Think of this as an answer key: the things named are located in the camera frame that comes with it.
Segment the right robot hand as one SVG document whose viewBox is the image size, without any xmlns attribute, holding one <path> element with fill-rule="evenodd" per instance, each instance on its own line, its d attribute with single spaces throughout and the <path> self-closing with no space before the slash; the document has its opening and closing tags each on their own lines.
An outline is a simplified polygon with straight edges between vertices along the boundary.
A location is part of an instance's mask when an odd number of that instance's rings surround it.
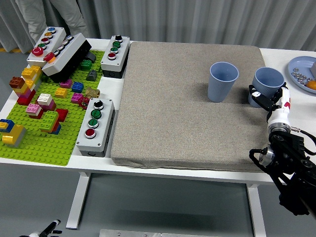
<svg viewBox="0 0 316 237">
<path fill-rule="evenodd" d="M 290 92 L 286 83 L 277 90 L 271 99 L 257 91 L 253 85 L 249 86 L 249 92 L 252 100 L 268 112 L 267 123 L 269 133 L 273 130 L 291 131 L 291 125 L 288 119 L 291 101 Z"/>
</svg>

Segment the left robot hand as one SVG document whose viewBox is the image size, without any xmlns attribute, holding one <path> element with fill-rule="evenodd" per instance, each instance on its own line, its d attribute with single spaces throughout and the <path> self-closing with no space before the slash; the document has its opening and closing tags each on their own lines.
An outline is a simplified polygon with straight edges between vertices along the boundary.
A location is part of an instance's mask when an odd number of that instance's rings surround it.
<svg viewBox="0 0 316 237">
<path fill-rule="evenodd" d="M 61 223 L 59 219 L 54 220 L 51 222 L 43 231 L 31 233 L 29 235 L 22 235 L 20 237 L 48 237 L 51 234 L 58 237 L 60 234 L 62 234 L 62 231 L 56 230 L 55 228 Z"/>
</svg>

